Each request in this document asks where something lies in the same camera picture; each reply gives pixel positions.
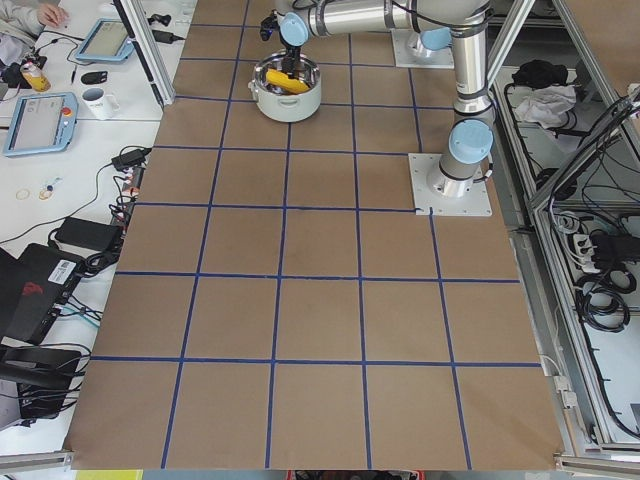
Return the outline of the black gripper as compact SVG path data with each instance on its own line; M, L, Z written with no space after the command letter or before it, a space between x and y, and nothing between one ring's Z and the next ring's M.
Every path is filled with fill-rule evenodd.
M259 35L262 41L268 41L273 33L278 31L278 14L275 10L272 10L270 14L260 22ZM297 67L300 63L300 56L300 46L287 45L285 47L285 55L282 59L282 72L289 78L294 78L296 76Z

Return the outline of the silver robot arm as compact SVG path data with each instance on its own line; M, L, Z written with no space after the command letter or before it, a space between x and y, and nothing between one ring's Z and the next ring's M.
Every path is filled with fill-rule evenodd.
M445 198L461 198L492 148L494 111L488 94L487 1L359 0L276 1L260 23L260 36L276 32L285 48L285 71L292 71L301 47L312 37L369 31L412 31L414 55L451 50L457 97L456 121L447 149L426 181Z

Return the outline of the person hand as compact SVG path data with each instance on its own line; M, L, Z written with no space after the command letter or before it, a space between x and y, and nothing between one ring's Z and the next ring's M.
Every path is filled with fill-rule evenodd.
M50 27L60 27L68 19L68 13L62 7L49 3L41 3L36 15L41 25Z

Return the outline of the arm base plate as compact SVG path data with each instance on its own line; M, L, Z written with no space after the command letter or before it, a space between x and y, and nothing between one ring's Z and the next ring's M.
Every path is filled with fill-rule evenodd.
M401 68L453 69L452 37L448 28L416 33L392 30L395 65Z
M417 215L490 217L492 208L482 164L466 180L453 180L440 170L441 154L408 155L414 210Z

